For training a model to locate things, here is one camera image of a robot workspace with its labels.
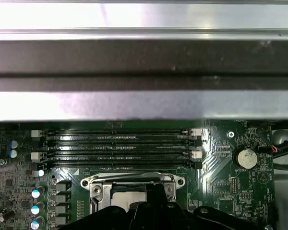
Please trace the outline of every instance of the green circuit board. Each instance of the green circuit board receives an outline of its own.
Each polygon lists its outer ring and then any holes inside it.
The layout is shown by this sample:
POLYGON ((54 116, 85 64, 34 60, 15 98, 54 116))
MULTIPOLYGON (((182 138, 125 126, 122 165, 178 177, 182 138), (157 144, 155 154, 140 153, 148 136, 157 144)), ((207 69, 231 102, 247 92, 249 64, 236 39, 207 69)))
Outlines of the green circuit board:
MULTIPOLYGON (((272 224, 271 155, 257 153, 258 162, 249 170, 233 161, 240 146, 266 146, 257 129, 248 121, 215 120, 0 124, 0 215, 14 211, 0 222, 0 230, 31 229, 37 218, 43 220, 39 229, 55 230, 89 215, 89 191, 80 185, 83 178, 99 172, 152 170, 185 178, 185 186, 177 190, 183 209, 211 206, 260 225, 272 224), (201 131, 200 146, 199 136, 190 135, 192 129, 201 131), (185 152, 199 147, 202 157, 190 167, 185 152), (16 157, 11 157, 12 150, 16 157), (32 152, 42 153, 42 159, 32 160, 32 152), (65 182, 66 190, 54 190, 65 182), (44 193, 33 198, 32 191, 39 187, 44 193), (31 208, 39 202, 45 207, 34 215, 31 208), (56 213, 58 202, 65 213, 56 213)), ((270 139, 269 125, 264 133, 270 139)))

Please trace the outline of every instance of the dimm slot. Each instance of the dimm slot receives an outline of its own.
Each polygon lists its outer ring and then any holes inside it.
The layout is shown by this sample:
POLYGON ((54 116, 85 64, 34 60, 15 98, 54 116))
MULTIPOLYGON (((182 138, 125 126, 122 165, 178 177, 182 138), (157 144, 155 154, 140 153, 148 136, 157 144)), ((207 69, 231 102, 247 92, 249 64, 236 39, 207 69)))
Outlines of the dimm slot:
POLYGON ((132 150, 132 149, 186 149, 186 145, 162 143, 162 144, 113 144, 113 145, 56 145, 49 147, 48 150, 132 150))
POLYGON ((148 171, 148 170, 153 170, 153 171, 166 171, 166 170, 173 170, 179 167, 184 167, 184 165, 181 164, 171 164, 171 165, 137 165, 137 166, 103 166, 103 165, 48 165, 48 168, 87 168, 89 167, 90 170, 94 171, 107 171, 107 172, 120 172, 120 171, 148 171))
POLYGON ((80 144, 141 144, 141 143, 153 143, 153 144, 163 144, 163 143, 177 143, 177 144, 187 144, 189 140, 184 139, 142 139, 142 140, 56 140, 48 141, 47 145, 49 147, 56 145, 80 145, 80 144))
POLYGON ((132 160, 182 160, 183 155, 65 155, 47 158, 49 161, 132 161, 132 160))
POLYGON ((184 165, 185 160, 162 160, 162 161, 55 161, 44 162, 53 166, 72 166, 72 165, 102 165, 102 166, 138 166, 138 165, 184 165))
POLYGON ((125 149, 125 150, 80 150, 80 151, 53 151, 49 152, 47 155, 96 155, 96 154, 103 154, 103 155, 115 155, 115 154, 122 154, 122 155, 130 155, 130 154, 184 154, 187 152, 186 150, 181 149, 125 149))
POLYGON ((60 136, 48 136, 48 141, 59 141, 59 140, 147 140, 147 139, 192 139, 192 136, 182 134, 77 134, 77 135, 60 135, 60 136))
POLYGON ((49 130, 48 135, 49 136, 55 136, 55 135, 76 135, 76 134, 185 134, 188 133, 188 129, 124 129, 124 128, 111 128, 111 129, 94 129, 94 130, 85 130, 85 129, 63 129, 63 130, 49 130))

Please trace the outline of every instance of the metal bracket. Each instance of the metal bracket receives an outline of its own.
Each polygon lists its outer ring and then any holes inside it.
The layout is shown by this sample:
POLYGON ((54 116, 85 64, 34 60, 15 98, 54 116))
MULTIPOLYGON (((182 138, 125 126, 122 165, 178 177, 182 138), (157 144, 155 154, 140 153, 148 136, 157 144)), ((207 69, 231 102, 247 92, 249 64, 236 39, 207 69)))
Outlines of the metal bracket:
POLYGON ((90 213, 111 206, 115 192, 139 189, 139 192, 146 193, 143 190, 146 184, 163 184, 168 201, 175 202, 176 189, 182 188, 186 181, 183 177, 160 172, 99 173, 81 180, 81 186, 90 191, 90 213))

